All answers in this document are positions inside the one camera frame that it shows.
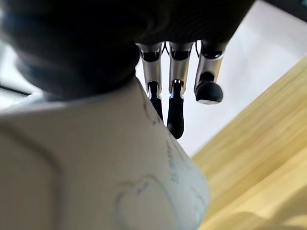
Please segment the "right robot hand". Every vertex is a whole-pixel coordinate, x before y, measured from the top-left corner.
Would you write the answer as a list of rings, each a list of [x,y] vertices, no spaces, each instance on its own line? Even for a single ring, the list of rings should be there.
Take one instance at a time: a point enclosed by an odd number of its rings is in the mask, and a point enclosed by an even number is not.
[[[139,61],[158,114],[161,56],[169,53],[167,128],[184,131],[183,95],[193,44],[201,42],[196,100],[217,104],[225,48],[251,0],[3,0],[0,36],[24,78],[50,98],[86,97],[126,83]]]

